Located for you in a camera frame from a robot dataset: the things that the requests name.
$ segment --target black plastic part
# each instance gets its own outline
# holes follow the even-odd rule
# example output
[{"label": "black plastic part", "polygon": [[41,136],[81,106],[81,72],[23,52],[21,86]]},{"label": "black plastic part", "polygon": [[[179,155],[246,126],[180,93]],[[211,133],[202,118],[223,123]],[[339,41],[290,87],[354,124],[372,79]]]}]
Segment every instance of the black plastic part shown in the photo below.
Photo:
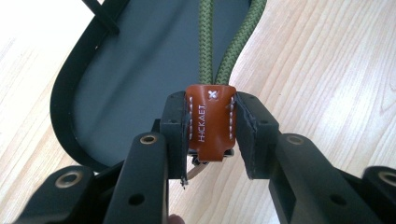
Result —
[{"label": "black plastic part", "polygon": [[384,223],[396,223],[396,170],[369,167],[362,178],[362,198]]},{"label": "black plastic part", "polygon": [[[51,95],[51,121],[59,142],[74,160],[97,172],[125,160],[134,136],[150,130],[169,94],[198,82],[199,1],[127,3],[102,4],[120,33],[108,35],[95,17]],[[214,67],[248,7],[248,0],[215,1]]]},{"label": "black plastic part", "polygon": [[167,177],[165,137],[139,134],[123,164],[104,223],[166,223]]},{"label": "black plastic part", "polygon": [[166,100],[160,122],[160,132],[166,137],[169,160],[169,179],[187,180],[186,107],[184,91],[171,94]]},{"label": "black plastic part", "polygon": [[[280,221],[381,223],[309,139],[298,134],[280,135],[276,158],[281,169],[271,177],[270,190],[274,202],[278,202],[275,206]],[[295,202],[290,203],[290,198],[295,198]]]},{"label": "black plastic part", "polygon": [[95,17],[113,34],[120,32],[117,24],[102,9],[102,6],[96,0],[82,0],[85,5],[95,14]]},{"label": "black plastic part", "polygon": [[[81,179],[68,188],[55,186],[58,178],[69,172],[78,172]],[[70,175],[69,181],[76,177]],[[93,171],[88,167],[69,166],[50,175],[23,209],[16,224],[83,223],[92,208]]]},{"label": "black plastic part", "polygon": [[236,140],[250,179],[268,179],[272,172],[273,153],[279,124],[260,100],[238,92]]},{"label": "black plastic part", "polygon": [[[129,0],[105,1],[102,8],[115,20],[128,2]],[[106,166],[87,154],[78,142],[73,125],[72,106],[78,83],[107,33],[101,22],[93,18],[57,76],[50,98],[52,127],[62,147],[78,163],[90,166],[96,171],[102,171]]]}]

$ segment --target white stitching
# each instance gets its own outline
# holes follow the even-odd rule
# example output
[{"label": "white stitching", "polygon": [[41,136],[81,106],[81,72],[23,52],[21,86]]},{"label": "white stitching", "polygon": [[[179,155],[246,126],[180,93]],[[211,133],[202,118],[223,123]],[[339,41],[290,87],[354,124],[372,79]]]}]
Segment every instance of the white stitching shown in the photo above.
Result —
[{"label": "white stitching", "polygon": [[192,96],[190,97],[190,140],[192,139]]},{"label": "white stitching", "polygon": [[233,96],[231,97],[230,103],[230,139],[233,139],[233,104],[235,101],[233,100]]}]

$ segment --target braided rope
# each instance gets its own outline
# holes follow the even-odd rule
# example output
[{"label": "braided rope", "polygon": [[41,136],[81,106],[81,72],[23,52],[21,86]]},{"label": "braided rope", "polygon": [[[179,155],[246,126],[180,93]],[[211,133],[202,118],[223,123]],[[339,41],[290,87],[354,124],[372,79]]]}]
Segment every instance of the braided rope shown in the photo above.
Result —
[{"label": "braided rope", "polygon": [[266,3],[266,0],[252,0],[247,16],[221,60],[216,78],[217,85],[228,85],[236,60],[256,28],[257,23],[259,23]]},{"label": "braided rope", "polygon": [[199,6],[199,81],[206,85],[213,83],[213,1]]}]

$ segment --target wooden floor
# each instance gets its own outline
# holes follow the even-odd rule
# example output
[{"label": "wooden floor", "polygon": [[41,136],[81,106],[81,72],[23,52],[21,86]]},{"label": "wooden floor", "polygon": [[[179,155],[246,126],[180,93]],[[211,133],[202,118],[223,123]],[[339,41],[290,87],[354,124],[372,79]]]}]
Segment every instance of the wooden floor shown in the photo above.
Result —
[{"label": "wooden floor", "polygon": [[[76,164],[53,133],[49,100],[91,18],[77,0],[0,1],[0,223],[49,174]],[[269,0],[232,84],[335,167],[357,176],[370,165],[396,168],[396,1]],[[267,187],[248,180],[236,150],[185,190],[171,182],[170,213],[187,223],[277,223]]]}]

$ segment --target leather tab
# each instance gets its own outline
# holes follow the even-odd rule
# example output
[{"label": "leather tab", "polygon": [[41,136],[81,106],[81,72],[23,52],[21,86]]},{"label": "leather tab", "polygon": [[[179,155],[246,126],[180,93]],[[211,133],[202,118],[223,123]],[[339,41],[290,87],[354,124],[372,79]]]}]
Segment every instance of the leather tab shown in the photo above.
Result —
[{"label": "leather tab", "polygon": [[235,87],[192,85],[186,89],[190,113],[189,148],[199,161],[222,161],[224,152],[235,146]]}]

